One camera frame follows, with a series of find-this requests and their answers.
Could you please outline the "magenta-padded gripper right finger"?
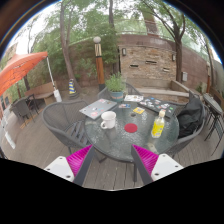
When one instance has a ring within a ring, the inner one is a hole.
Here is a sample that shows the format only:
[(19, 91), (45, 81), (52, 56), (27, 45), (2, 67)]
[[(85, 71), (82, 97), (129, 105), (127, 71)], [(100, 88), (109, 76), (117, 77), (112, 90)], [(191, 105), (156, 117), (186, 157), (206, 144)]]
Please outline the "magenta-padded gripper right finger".
[(157, 155), (134, 144), (131, 145), (131, 154), (144, 185), (183, 169), (183, 166), (169, 155)]

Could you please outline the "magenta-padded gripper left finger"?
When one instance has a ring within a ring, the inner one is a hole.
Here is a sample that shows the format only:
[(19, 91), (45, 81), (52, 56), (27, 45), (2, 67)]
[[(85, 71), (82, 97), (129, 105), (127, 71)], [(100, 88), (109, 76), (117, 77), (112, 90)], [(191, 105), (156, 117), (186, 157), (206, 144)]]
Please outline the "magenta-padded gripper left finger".
[(82, 186), (94, 154), (94, 147), (89, 145), (68, 157), (57, 157), (45, 171)]

